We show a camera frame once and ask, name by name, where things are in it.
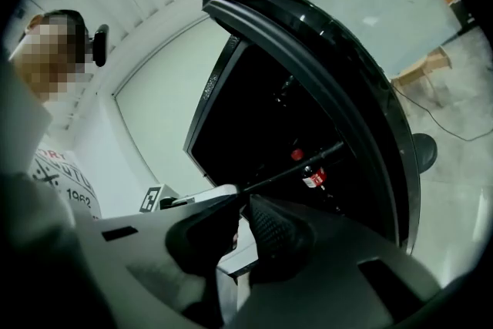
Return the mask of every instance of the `white t-shirt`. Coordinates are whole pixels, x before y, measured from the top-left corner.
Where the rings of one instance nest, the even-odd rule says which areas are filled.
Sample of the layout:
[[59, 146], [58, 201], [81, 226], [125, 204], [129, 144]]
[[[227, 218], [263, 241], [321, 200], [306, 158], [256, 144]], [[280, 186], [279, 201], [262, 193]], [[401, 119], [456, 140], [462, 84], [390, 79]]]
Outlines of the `white t-shirt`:
[[95, 220], [101, 218], [99, 202], [89, 181], [67, 155], [52, 149], [44, 140], [36, 150], [29, 175], [55, 188], [62, 198], [78, 208], [90, 210]]

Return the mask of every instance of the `cable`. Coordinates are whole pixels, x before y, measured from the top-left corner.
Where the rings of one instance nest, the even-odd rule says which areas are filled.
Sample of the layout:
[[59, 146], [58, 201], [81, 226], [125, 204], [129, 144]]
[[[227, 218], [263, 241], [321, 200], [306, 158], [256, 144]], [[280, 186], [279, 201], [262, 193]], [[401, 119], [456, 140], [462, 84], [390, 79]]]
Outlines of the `cable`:
[[440, 126], [440, 128], [442, 130], [444, 130], [445, 132], [447, 132], [448, 134], [452, 135], [452, 136], [455, 136], [457, 137], [458, 139], [461, 139], [462, 141], [465, 141], [467, 143], [471, 142], [471, 141], [475, 141], [477, 139], [480, 139], [481, 137], [485, 137], [487, 135], [489, 135], [491, 132], [493, 132], [493, 128], [491, 128], [491, 130], [489, 132], [486, 132], [486, 133], [483, 133], [479, 136], [476, 136], [476, 137], [473, 137], [472, 139], [465, 139], [464, 137], [461, 137], [459, 135], [456, 135], [455, 133], [451, 132], [450, 130], [447, 130], [445, 129], [442, 125], [440, 125], [440, 123], [433, 117], [433, 114], [431, 114], [431, 111], [429, 109], [427, 109], [426, 107], [423, 107], [421, 104], [419, 103], [416, 103], [413, 99], [407, 97], [405, 94], [403, 94], [399, 89], [397, 89], [395, 86], [392, 86], [392, 88], [395, 89], [395, 91], [399, 94], [399, 95], [402, 95], [404, 98], [406, 98], [407, 100], [409, 100], [411, 103], [415, 104], [416, 106], [420, 107], [421, 109], [423, 109], [424, 111], [426, 111], [428, 114], [430, 114], [430, 117], [431, 119], [434, 120], [434, 123], [436, 123], [438, 126]]

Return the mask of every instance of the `number 1962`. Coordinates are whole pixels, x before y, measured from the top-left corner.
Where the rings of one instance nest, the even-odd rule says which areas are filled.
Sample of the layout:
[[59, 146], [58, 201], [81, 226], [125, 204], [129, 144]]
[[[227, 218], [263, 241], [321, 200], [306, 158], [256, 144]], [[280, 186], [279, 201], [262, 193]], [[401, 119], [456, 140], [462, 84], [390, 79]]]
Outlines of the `number 1962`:
[[67, 189], [67, 192], [69, 193], [69, 199], [78, 200], [79, 202], [87, 204], [88, 208], [91, 208], [91, 200], [87, 196], [82, 194], [79, 195], [76, 190]]

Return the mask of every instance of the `concrete floor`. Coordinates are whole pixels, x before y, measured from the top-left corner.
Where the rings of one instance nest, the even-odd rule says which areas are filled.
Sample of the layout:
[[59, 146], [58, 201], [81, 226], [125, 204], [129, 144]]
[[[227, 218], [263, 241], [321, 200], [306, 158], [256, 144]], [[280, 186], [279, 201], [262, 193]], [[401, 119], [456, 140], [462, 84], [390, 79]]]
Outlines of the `concrete floor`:
[[[493, 128], [493, 67], [480, 28], [449, 42], [444, 50], [452, 69], [430, 74], [443, 105], [430, 95], [425, 79], [404, 94], [431, 110], [451, 132], [471, 139]], [[427, 133], [438, 145], [436, 163], [421, 174], [421, 218], [413, 256], [440, 284], [471, 269], [484, 246], [493, 219], [493, 133], [465, 142], [443, 131], [412, 103], [413, 133]]]

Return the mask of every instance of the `headphones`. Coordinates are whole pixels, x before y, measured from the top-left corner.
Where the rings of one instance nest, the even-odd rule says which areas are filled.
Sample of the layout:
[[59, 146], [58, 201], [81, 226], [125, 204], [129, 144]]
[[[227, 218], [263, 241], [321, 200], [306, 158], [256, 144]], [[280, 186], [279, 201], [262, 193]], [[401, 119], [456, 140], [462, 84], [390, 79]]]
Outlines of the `headphones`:
[[98, 27], [93, 38], [89, 38], [89, 46], [92, 49], [92, 60], [98, 67], [103, 67], [108, 55], [108, 31], [109, 27], [103, 24]]

